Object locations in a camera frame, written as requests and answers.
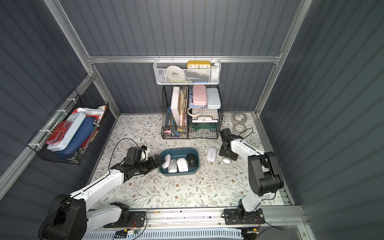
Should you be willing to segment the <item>white rounded computer mouse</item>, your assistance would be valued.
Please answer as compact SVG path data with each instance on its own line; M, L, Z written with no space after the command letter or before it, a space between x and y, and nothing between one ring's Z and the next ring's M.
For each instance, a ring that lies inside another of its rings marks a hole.
M216 156L217 156L217 148L209 147L207 151L207 161L214 162L216 160Z

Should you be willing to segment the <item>white slim computer mouse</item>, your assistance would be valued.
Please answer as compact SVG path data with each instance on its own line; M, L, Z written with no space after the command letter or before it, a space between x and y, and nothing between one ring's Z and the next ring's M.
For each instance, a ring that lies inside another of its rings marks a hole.
M178 172L178 165L176 159L170 160L170 165L168 166L168 173L173 174Z

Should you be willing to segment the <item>teal plastic storage box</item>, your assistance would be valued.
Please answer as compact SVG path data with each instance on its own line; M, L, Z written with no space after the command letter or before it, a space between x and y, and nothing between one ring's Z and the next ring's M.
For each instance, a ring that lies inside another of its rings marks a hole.
M198 169L200 168L200 157L199 153L196 149L194 148L176 148L176 149L168 149L164 150L160 153L160 157L164 158L166 155L170 155L174 159L179 159L179 158L185 158L187 163L189 163L188 155L194 155L195 162L196 164L193 167L188 166L188 171L187 172L180 172L177 170L176 173L169 173L167 169L163 169L162 167L158 167L159 172L163 174L164 176L171 177L171 176L183 176L183 175L193 175L195 174Z

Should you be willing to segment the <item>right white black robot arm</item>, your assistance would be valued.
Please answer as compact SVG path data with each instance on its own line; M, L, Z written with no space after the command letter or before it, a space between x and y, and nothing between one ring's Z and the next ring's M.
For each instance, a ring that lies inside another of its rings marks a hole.
M277 156L273 152L258 151L230 129L220 131L222 146L219 155L226 164L239 157L248 163L248 180L250 190L240 200L238 210L241 216L256 212L262 202L274 199L276 193L284 187L283 175Z

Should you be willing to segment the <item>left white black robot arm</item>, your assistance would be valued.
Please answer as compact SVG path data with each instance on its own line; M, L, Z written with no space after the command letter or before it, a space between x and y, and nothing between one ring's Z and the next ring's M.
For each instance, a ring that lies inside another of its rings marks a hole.
M91 210L91 207L112 189L133 177L146 175L165 163L158 155L150 157L143 147L129 148L121 163L108 173L69 195L60 194L53 200L49 213L38 231L41 240L81 240L101 227L135 226L129 206L113 202L110 206Z

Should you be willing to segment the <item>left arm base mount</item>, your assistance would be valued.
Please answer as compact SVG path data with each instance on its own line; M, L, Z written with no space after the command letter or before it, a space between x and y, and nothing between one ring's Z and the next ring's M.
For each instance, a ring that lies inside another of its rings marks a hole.
M129 212L129 213L122 213L121 217L117 222L104 225L103 228L105 229L142 228L145 226L145 223L146 223L146 212L144 211Z

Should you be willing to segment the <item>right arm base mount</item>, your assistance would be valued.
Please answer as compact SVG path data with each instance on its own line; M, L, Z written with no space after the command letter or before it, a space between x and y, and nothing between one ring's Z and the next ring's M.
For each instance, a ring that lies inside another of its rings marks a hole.
M221 215L226 225L261 225L265 223L262 209L244 212L239 209L224 209Z

